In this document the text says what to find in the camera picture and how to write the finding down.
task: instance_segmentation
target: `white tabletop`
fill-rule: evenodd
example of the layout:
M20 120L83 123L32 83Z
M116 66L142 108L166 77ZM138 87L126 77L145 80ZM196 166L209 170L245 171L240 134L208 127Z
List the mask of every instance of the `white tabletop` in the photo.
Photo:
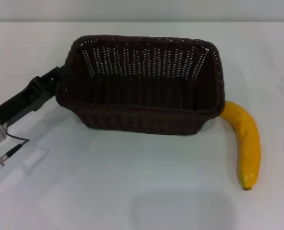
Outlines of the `white tabletop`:
M259 180L241 190L221 118L189 137L99 131L53 98L9 129L31 142L0 171L0 230L284 230L284 23L0 23L0 104L92 34L214 43L226 99L259 127Z

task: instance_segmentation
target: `banana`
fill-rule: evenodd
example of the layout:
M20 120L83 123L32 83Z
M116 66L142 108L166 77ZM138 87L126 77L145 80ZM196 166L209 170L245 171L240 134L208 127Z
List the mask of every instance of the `banana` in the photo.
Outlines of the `banana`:
M239 143L238 176L243 189L250 190L257 182L261 161L258 128L250 114L233 102L226 102L221 117L236 132Z

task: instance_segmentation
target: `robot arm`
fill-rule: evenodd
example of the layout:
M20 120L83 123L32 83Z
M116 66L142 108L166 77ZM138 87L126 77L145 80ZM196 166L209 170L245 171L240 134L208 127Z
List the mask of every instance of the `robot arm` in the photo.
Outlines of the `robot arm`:
M57 84L71 76L67 66L56 67L42 77L33 78L20 93L0 105L0 143L7 137L6 129L31 111L36 111L56 94ZM22 144L0 158L0 169Z

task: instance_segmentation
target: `wicker basket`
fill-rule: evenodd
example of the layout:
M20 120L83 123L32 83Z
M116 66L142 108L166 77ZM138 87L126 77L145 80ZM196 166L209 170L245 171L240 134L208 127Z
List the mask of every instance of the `wicker basket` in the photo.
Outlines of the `wicker basket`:
M218 50L202 40L84 36L66 64L57 101L88 127L190 135L225 106Z

